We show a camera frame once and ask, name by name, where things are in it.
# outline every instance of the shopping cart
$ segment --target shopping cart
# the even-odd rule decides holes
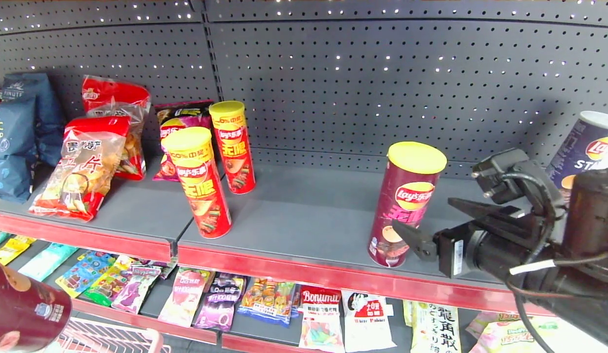
[[[171,353],[162,335],[71,317],[66,328],[44,353]]]

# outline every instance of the store shelf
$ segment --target store shelf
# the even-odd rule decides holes
[[[49,169],[36,175],[35,191],[23,205],[0,201],[0,230],[37,239],[169,261],[171,244],[186,228],[192,214],[179,183],[152,181],[160,157],[150,159],[142,181],[114,178],[95,219],[89,223],[28,213],[35,195],[42,192]]]
[[[178,241],[180,263],[476,310],[516,311],[511,293],[490,275],[475,272],[451,280],[438,272],[438,264],[414,254],[394,269],[371,261],[366,246],[382,174],[272,165],[255,165],[255,170],[254,191],[227,193],[232,230],[208,240],[191,223]],[[468,220],[447,205],[447,197],[483,200],[473,181],[442,178],[421,225],[426,232]],[[547,313],[535,306],[528,311]]]
[[[402,301],[388,299],[389,304],[393,305],[395,315],[389,317],[389,326],[395,348],[372,351],[376,353],[405,353],[411,350],[412,329],[404,324]],[[475,344],[476,339],[465,331],[465,327],[473,320],[478,313],[473,310],[459,309],[459,329],[461,336],[461,347],[463,352],[468,352]],[[223,333],[221,336],[221,346],[233,351],[248,353],[265,353],[274,349],[276,352],[310,352],[310,349],[301,349],[299,336],[301,334],[302,318],[291,319],[289,327],[282,327],[266,324],[259,320],[236,315],[232,324],[232,330]],[[342,330],[345,329],[343,317],[341,318]]]
[[[19,255],[19,257],[14,259],[14,261],[8,264],[8,266],[15,270],[18,270],[48,245],[49,243],[47,243],[46,241],[34,242],[33,244],[31,244],[28,250],[26,250],[23,254]],[[59,286],[55,284],[55,280],[61,275],[63,275],[68,269],[70,269],[71,266],[77,263],[77,257],[84,251],[85,250],[78,250],[73,256],[67,259],[64,264],[60,265],[57,270],[51,273],[45,283],[49,284],[54,288],[59,288]],[[100,306],[98,304],[89,302],[87,299],[84,299],[83,296],[80,296],[77,299],[73,300],[73,310],[82,313],[87,313],[90,315],[95,315],[97,317],[102,317],[107,320],[113,320],[130,326],[152,328],[156,331],[160,331],[161,333],[167,333],[169,335],[184,337],[187,339],[205,342],[208,344],[216,344],[218,334],[217,331],[199,330],[190,327],[179,327],[158,321],[158,314],[160,313],[160,310],[164,306],[165,301],[167,301],[167,298],[171,293],[174,278],[175,273],[172,273],[169,279],[167,279],[166,281],[163,281],[161,279],[156,281],[153,288],[151,289],[151,292],[147,296],[147,299],[145,300],[145,303],[143,304],[139,315],[116,310],[113,308],[108,308],[105,306]]]

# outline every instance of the chip bag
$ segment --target chip bag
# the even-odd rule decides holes
[[[74,119],[64,132],[62,159],[29,211],[90,221],[119,165],[128,116]]]
[[[144,87],[111,78],[84,76],[82,98],[87,117],[129,116],[129,133],[116,175],[130,180],[145,177],[145,157],[141,134],[145,116],[151,107],[151,96]]]

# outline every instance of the pegboard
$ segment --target pegboard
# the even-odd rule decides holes
[[[208,25],[224,98],[260,148],[452,161],[523,148],[549,162],[581,110],[608,113],[608,29],[525,22]]]
[[[205,0],[210,22],[494,20],[608,26],[608,1]]]
[[[219,99],[200,23],[0,36],[0,84],[8,72],[35,70],[50,75],[69,118],[84,114],[81,87],[85,74],[142,84],[151,92],[153,103]],[[143,137],[160,141],[153,114]]]
[[[190,0],[0,0],[0,34],[69,27],[201,22]]]

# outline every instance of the maroon chip can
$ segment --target maroon chip can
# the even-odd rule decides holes
[[[71,317],[71,297],[0,264],[0,352],[35,352]]]
[[[397,267],[404,263],[409,246],[391,221],[419,226],[447,158],[434,147],[408,141],[391,145],[388,157],[368,252],[377,264]]]

